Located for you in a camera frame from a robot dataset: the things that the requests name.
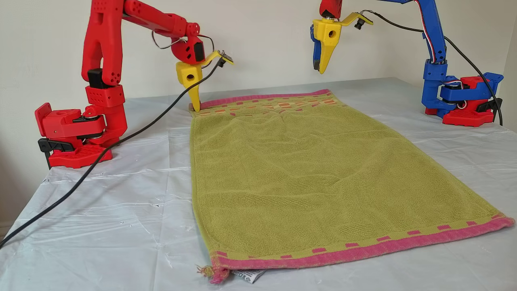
wrinkled plastic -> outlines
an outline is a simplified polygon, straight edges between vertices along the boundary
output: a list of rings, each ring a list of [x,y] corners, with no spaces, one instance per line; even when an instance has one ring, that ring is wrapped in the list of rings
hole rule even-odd
[[[330,89],[397,130],[510,217],[517,217],[517,134],[496,124],[444,125],[423,114],[421,89],[397,79],[345,81],[202,94],[202,100]],[[130,99],[128,132],[175,97]],[[300,270],[270,270],[255,284],[213,286],[193,211],[188,98],[114,149],[62,205],[0,250],[0,290],[514,290],[517,230],[381,257]],[[58,200],[85,171],[52,168],[15,223]]]

blue bracket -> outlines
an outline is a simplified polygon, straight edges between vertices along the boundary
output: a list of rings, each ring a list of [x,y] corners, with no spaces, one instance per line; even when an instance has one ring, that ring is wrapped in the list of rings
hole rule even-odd
[[[485,73],[485,78],[489,81],[490,88],[497,92],[497,87],[499,83],[504,79],[502,75],[494,74],[494,73]],[[440,93],[440,97],[444,100],[451,102],[458,102],[464,100],[483,100],[492,98],[492,93],[485,85],[485,83],[479,83],[475,89],[463,89],[463,90],[455,90],[447,87],[442,88],[442,92]]]
[[[314,53],[312,55],[312,65],[315,70],[320,70],[320,59],[322,55],[322,43],[314,37],[314,24],[311,25],[311,39],[314,42]]]

care label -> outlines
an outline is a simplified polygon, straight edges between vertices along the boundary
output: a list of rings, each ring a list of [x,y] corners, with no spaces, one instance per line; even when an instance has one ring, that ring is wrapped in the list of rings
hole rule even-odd
[[[241,277],[244,281],[253,284],[266,270],[232,270],[232,274]]]

black clamp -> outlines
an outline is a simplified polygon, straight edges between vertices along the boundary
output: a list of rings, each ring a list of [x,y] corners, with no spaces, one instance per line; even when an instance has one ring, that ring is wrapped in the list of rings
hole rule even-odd
[[[62,142],[57,140],[51,140],[48,138],[40,138],[38,140],[39,150],[45,153],[45,157],[47,158],[47,164],[49,165],[49,170],[52,168],[50,166],[50,152],[53,150],[58,150],[62,152],[73,152],[75,149],[70,142]]]
[[[478,105],[478,108],[476,109],[476,111],[477,112],[486,112],[487,110],[494,110],[494,121],[495,121],[495,117],[497,115],[497,109],[501,108],[502,104],[503,104],[503,100],[501,98],[496,98],[495,100],[490,100],[488,102]]]

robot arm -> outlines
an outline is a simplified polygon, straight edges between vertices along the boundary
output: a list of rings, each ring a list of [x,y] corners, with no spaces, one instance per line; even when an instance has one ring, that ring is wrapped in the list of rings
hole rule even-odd
[[[491,96],[495,98],[497,85],[503,76],[486,73],[483,76],[458,79],[447,75],[447,47],[442,25],[438,15],[435,0],[380,0],[406,4],[415,2],[418,5],[422,18],[423,38],[426,40],[430,58],[424,67],[424,87],[422,104],[427,114],[435,114],[444,119],[446,124],[480,126],[492,122],[495,106],[488,102]],[[342,0],[322,0],[320,6],[321,20],[314,20],[311,27],[311,38],[314,45],[314,69],[321,74],[325,72],[332,52],[339,42],[340,26],[348,26],[351,21],[358,19],[356,28],[361,29],[365,23],[373,24],[362,14],[352,13],[348,18],[339,22]],[[486,86],[477,86],[486,82]],[[439,88],[442,87],[440,97],[437,98]],[[499,104],[500,99],[492,101]]]
[[[84,39],[81,75],[89,81],[88,71],[100,68],[102,81],[108,86],[120,83],[122,71],[122,19],[138,24],[165,37],[170,37],[172,53],[180,61],[195,65],[205,61],[203,42],[198,38],[200,27],[176,14],[160,10],[138,0],[92,1],[90,19]],[[188,37],[186,42],[178,41]]]
[[[180,60],[179,64],[186,69],[199,68],[198,74],[197,70],[189,73],[186,80],[201,77],[201,64],[206,64],[207,60],[203,42],[198,38],[200,27],[197,23],[189,23],[176,14],[162,13],[138,0],[92,0],[81,71],[83,79],[89,82],[86,96],[90,106],[81,112],[79,109],[52,110],[50,104],[45,103],[35,112],[40,133],[45,137],[38,144],[49,167],[90,165],[127,129],[125,97],[120,85],[122,19],[170,37],[174,43],[171,50]],[[197,100],[199,108],[196,90],[193,89],[190,97]],[[102,161],[111,158],[109,151]]]
[[[430,55],[431,63],[441,63],[446,60],[446,51],[444,33],[442,30],[442,24],[438,15],[438,9],[434,0],[379,0],[386,2],[394,2],[406,4],[409,2],[416,2],[420,9],[422,17],[422,25],[424,27],[423,37],[427,40],[428,50]],[[321,74],[325,72],[325,69],[330,61],[330,57],[334,48],[339,42],[339,35],[334,37],[326,37],[327,34],[336,31],[336,27],[331,24],[341,24],[342,26],[348,26],[350,23],[340,22],[341,16],[341,4],[342,0],[322,0],[320,5],[320,15],[323,17],[322,20],[315,20],[314,26],[311,27],[311,38],[314,41],[314,69],[319,70]],[[348,16],[347,20],[355,21],[360,19],[358,25],[355,27],[361,29],[364,23],[373,24],[370,20],[364,16],[353,13]]]

